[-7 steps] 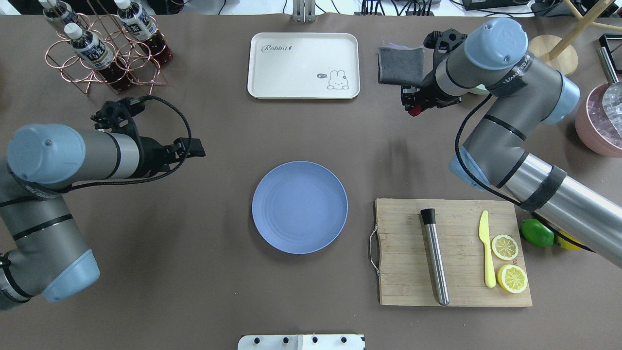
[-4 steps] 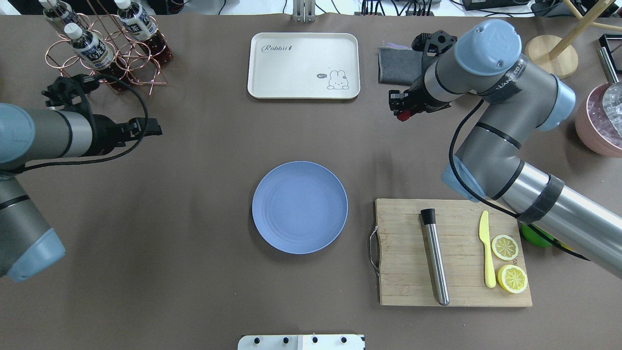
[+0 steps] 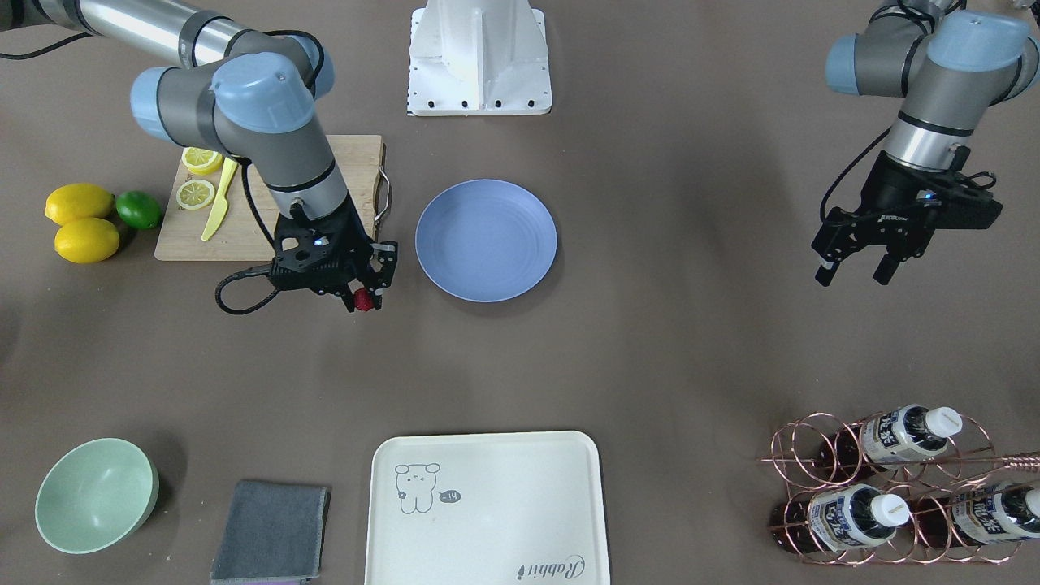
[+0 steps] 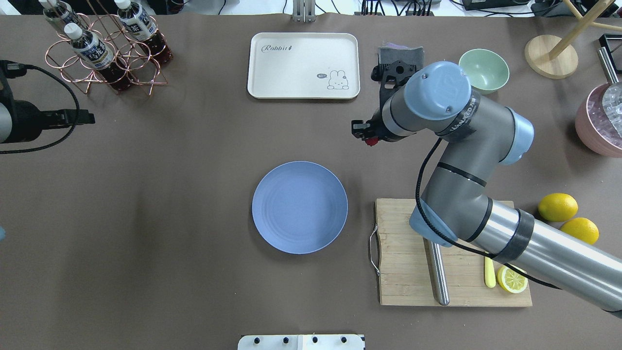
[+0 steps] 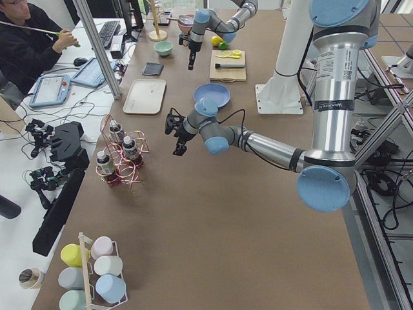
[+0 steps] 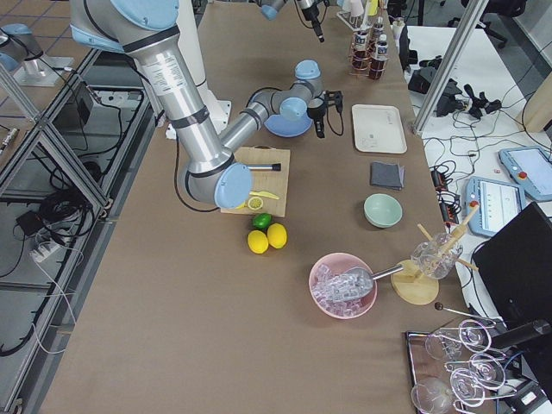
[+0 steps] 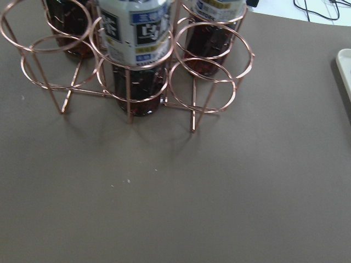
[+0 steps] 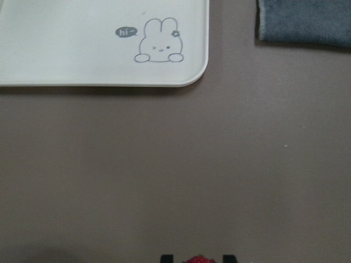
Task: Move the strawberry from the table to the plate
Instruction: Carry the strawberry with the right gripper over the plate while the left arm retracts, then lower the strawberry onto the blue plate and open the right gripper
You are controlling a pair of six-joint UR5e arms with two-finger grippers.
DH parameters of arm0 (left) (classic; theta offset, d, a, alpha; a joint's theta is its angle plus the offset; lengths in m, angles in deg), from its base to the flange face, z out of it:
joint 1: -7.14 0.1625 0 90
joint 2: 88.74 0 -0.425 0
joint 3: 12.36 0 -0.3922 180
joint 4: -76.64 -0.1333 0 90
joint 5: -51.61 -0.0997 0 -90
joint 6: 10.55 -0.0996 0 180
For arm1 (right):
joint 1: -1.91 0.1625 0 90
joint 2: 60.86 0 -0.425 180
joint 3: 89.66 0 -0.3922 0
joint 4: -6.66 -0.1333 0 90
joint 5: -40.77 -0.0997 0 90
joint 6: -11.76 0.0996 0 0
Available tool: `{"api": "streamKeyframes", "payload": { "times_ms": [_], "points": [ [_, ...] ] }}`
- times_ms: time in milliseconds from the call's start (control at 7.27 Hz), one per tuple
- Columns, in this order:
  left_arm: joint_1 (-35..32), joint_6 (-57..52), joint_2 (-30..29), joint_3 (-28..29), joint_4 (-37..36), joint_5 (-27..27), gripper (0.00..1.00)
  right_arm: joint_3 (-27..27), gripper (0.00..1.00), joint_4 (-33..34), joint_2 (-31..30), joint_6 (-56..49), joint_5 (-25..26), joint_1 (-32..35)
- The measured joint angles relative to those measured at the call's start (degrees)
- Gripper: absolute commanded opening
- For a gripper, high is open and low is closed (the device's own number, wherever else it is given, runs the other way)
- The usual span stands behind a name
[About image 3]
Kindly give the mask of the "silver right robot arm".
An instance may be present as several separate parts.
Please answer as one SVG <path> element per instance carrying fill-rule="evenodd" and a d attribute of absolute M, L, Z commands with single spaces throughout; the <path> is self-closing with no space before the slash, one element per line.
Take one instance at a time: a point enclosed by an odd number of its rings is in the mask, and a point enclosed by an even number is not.
<path fill-rule="evenodd" d="M 150 136 L 256 167 L 279 217 L 264 228 L 272 259 L 224 282 L 263 277 L 274 292 L 307 289 L 379 310 L 397 243 L 372 240 L 315 110 L 334 83 L 322 44 L 305 31 L 258 31 L 180 1 L 4 1 L 2 29 L 52 24 L 122 41 L 171 62 L 135 79 L 130 103 Z"/>

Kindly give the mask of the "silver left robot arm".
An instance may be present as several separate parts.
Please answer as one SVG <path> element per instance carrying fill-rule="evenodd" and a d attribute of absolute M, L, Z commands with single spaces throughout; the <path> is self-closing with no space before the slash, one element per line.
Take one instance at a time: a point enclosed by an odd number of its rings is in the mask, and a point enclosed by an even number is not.
<path fill-rule="evenodd" d="M 1038 82 L 1038 41 L 1011 16 L 962 1 L 884 1 L 859 34 L 840 37 L 825 62 L 830 90 L 902 99 L 877 149 L 855 210 L 821 208 L 811 247 L 828 286 L 847 257 L 885 250 L 874 280 L 924 255 L 938 230 L 985 230 L 1002 214 L 990 185 L 963 174 L 969 141 L 992 105 Z"/>

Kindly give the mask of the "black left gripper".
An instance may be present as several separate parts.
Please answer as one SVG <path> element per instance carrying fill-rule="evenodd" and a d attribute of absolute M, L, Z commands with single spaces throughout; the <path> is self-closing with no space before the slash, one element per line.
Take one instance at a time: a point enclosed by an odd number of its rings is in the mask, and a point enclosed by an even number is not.
<path fill-rule="evenodd" d="M 928 171 L 881 152 L 860 192 L 857 210 L 835 207 L 821 221 L 811 243 L 820 258 L 820 285 L 828 288 L 848 256 L 874 245 L 886 252 L 873 280 L 888 285 L 906 260 L 924 254 L 937 230 L 990 228 L 1002 215 L 1003 205 L 976 176 L 962 173 L 966 158 L 967 152 L 957 151 L 951 169 Z"/>

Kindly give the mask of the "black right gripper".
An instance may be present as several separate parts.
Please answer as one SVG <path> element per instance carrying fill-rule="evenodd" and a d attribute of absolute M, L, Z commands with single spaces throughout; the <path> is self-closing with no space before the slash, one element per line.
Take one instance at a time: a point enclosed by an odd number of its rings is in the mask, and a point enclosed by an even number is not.
<path fill-rule="evenodd" d="M 309 218 L 300 197 L 293 199 L 289 215 L 276 221 L 275 256 L 268 280 L 279 290 L 309 289 L 330 292 L 352 314 L 356 310 L 353 282 L 367 289 L 375 310 L 392 285 L 397 269 L 397 241 L 373 241 L 347 197 L 330 214 Z M 379 269 L 371 265 L 371 260 Z"/>

